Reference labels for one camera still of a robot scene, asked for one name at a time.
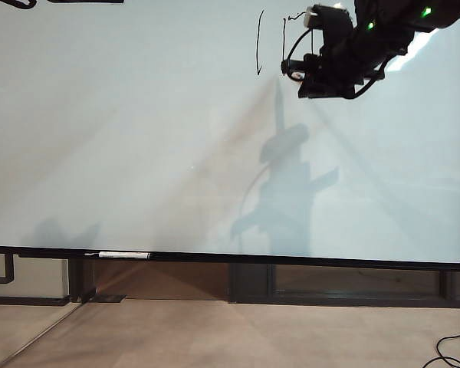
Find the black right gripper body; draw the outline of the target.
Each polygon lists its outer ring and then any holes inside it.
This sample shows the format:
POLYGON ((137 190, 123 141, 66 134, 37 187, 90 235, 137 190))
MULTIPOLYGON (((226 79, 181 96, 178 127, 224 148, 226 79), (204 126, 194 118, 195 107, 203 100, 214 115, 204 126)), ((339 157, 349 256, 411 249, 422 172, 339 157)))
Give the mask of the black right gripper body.
POLYGON ((345 50, 347 38, 353 31, 353 22, 349 15, 321 15, 320 19, 324 40, 320 55, 336 57, 345 50))

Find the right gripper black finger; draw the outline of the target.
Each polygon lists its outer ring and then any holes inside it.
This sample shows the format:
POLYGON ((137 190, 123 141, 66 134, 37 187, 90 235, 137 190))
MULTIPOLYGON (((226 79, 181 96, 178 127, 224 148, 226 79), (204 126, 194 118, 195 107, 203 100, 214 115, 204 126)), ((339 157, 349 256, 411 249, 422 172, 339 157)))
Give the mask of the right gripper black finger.
POLYGON ((349 12, 345 8, 337 8, 334 6, 316 4, 312 7, 313 12, 323 19, 332 18, 349 18, 349 12))

